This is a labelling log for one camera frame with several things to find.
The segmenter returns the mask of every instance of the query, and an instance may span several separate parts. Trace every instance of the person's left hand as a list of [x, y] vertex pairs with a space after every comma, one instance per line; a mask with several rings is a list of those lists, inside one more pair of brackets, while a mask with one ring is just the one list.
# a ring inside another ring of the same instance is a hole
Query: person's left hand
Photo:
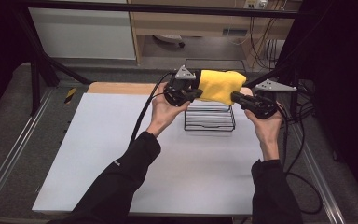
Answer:
[[164, 82], [158, 86], [158, 96], [152, 101], [152, 120], [149, 127], [146, 129], [147, 132], [152, 133], [155, 137], [158, 137], [162, 131], [173, 122], [176, 116], [180, 112], [187, 110], [190, 105], [189, 101], [181, 106], [170, 105], [165, 99], [164, 94], [162, 94], [166, 85], [167, 83]]

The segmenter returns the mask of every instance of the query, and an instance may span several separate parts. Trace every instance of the white table top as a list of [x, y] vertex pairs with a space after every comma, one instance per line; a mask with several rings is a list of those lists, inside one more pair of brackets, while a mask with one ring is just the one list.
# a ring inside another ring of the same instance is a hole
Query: white table top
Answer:
[[[127, 149], [147, 96], [85, 93], [33, 210], [74, 209], [94, 179]], [[193, 104], [206, 104], [195, 101]], [[252, 214], [251, 167], [262, 158], [255, 128], [234, 105], [232, 133], [184, 130], [184, 114], [159, 137], [161, 153], [135, 192], [130, 215], [220, 216]], [[150, 121], [151, 106], [138, 133]]]

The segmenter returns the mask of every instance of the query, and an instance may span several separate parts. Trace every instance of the black jacket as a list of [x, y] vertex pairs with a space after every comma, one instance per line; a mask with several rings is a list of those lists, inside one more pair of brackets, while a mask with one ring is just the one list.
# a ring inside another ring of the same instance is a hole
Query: black jacket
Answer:
[[[160, 152], [153, 134], [143, 132], [124, 155], [112, 162], [92, 183], [64, 220], [48, 224], [125, 223], [132, 196], [145, 181], [148, 166]], [[255, 182], [253, 223], [302, 223], [296, 199], [276, 161], [257, 161], [252, 167]]]

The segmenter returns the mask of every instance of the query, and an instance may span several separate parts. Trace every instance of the yellow fabric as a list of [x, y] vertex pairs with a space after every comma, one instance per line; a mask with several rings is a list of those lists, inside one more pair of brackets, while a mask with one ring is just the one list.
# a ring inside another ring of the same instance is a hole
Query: yellow fabric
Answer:
[[199, 89], [203, 90], [201, 101], [216, 101], [233, 105], [231, 93], [240, 91], [246, 77], [238, 72], [202, 70]]

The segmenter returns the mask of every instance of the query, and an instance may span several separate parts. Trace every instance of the person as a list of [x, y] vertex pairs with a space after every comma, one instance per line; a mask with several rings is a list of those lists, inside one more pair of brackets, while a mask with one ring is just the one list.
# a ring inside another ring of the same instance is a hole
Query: person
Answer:
[[[95, 179], [69, 217], [51, 220], [48, 224], [125, 223], [133, 194], [144, 183], [148, 166], [160, 153], [158, 136], [190, 104], [170, 105], [162, 95], [165, 85], [158, 86], [147, 129]], [[300, 209], [279, 161], [277, 139], [281, 115], [277, 112], [269, 119], [258, 119], [248, 110], [245, 115], [255, 125], [264, 160], [257, 161], [252, 167], [255, 183], [253, 223], [302, 223]]]

